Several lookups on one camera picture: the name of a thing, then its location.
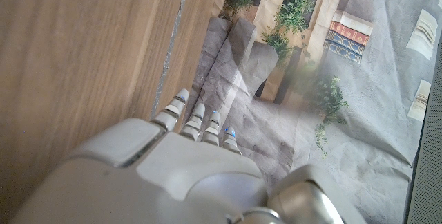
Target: robot finger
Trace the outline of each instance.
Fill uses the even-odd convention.
[[[222,139],[222,148],[228,149],[229,151],[241,155],[241,151],[238,149],[238,146],[236,144],[235,129],[229,127],[226,128],[225,131],[226,133],[224,134],[224,137]]]
[[[197,104],[197,106],[194,108],[192,115],[189,119],[189,121],[183,126],[180,135],[190,138],[193,141],[196,141],[198,139],[198,135],[200,134],[201,129],[201,122],[202,118],[204,117],[204,111],[206,110],[206,107],[203,103]]]
[[[162,109],[151,122],[164,127],[167,131],[172,131],[188,98],[189,92],[186,89],[181,89],[169,105]]]
[[[207,123],[206,131],[202,135],[202,142],[207,142],[216,146],[220,146],[220,141],[218,138],[218,132],[220,130],[220,113],[213,111],[209,122]]]

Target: wooden board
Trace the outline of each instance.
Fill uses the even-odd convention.
[[[191,84],[213,4],[188,2],[178,35],[194,40],[173,57],[192,59],[174,70],[167,97]],[[150,117],[179,5],[0,0],[0,223],[73,147],[124,118]]]
[[[192,87],[209,25],[213,1],[186,0],[178,34],[173,45],[169,71],[163,85],[163,88],[168,90],[161,94],[157,112],[164,108],[181,88],[190,90]],[[200,11],[200,9],[209,9],[209,11]],[[182,118],[176,125],[177,128],[181,126],[181,121]]]

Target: wood grain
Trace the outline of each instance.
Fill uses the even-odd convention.
[[[168,90],[162,92],[157,112],[164,108],[181,88],[191,88],[200,60],[207,26],[209,25],[213,1],[186,0],[184,3],[183,15],[169,63],[169,71],[163,85],[163,88]],[[180,128],[181,123],[182,118],[176,128]]]
[[[73,147],[148,118],[180,0],[0,0],[0,223]],[[161,103],[190,88],[213,0],[187,0]]]

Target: gray fabric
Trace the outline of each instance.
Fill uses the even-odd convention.
[[[218,17],[210,18],[206,37],[204,38],[204,43],[202,45],[200,60],[196,68],[195,78],[193,79],[189,100],[187,101],[183,124],[189,119],[192,113],[191,110],[196,105],[202,86],[206,81],[212,65],[215,63],[216,56],[218,55],[218,52],[220,52],[222,44],[229,34],[231,25],[232,23],[228,20]]]
[[[278,61],[274,47],[255,42],[250,57],[244,64],[241,75],[249,95],[254,95],[260,85],[267,79]]]
[[[239,87],[236,82],[239,68],[242,63],[247,63],[255,38],[256,27],[245,19],[239,19],[223,43],[202,87],[198,102],[204,103],[208,112],[219,111],[221,122],[227,116],[227,113],[223,116],[222,109],[226,105],[230,108]]]
[[[348,125],[333,124],[326,130],[326,159],[314,144],[320,120],[308,113],[298,119],[296,148],[304,154],[294,159],[293,169],[313,163],[330,171],[369,223],[402,222],[422,127],[407,112],[421,79],[432,81],[442,24],[438,2],[349,0],[339,10],[372,22],[374,29],[361,64],[325,54],[323,73],[339,76],[350,105],[343,109]],[[439,22],[430,61],[406,48],[422,9]]]
[[[323,73],[339,76],[350,105],[342,110],[348,125],[327,127],[326,158],[315,144],[319,117],[238,91],[224,128],[236,129],[239,149],[257,163],[269,189],[291,170],[315,164],[334,177],[368,223],[402,222],[410,164],[422,125],[408,118],[407,112],[420,81],[432,81],[437,45],[430,61],[406,46],[422,9],[438,20],[439,41],[442,10],[438,2],[349,0],[340,5],[339,10],[372,22],[374,29],[361,64],[331,52],[323,57]],[[225,87],[229,81],[221,78],[223,72],[213,67],[207,79]],[[211,94],[206,93],[205,102],[222,99],[221,92]]]

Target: robotic hand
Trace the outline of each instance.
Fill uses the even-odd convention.
[[[13,223],[365,223],[336,183],[307,165],[267,194],[236,134],[205,107],[173,133],[189,98],[181,90],[150,122],[127,119],[76,148]]]

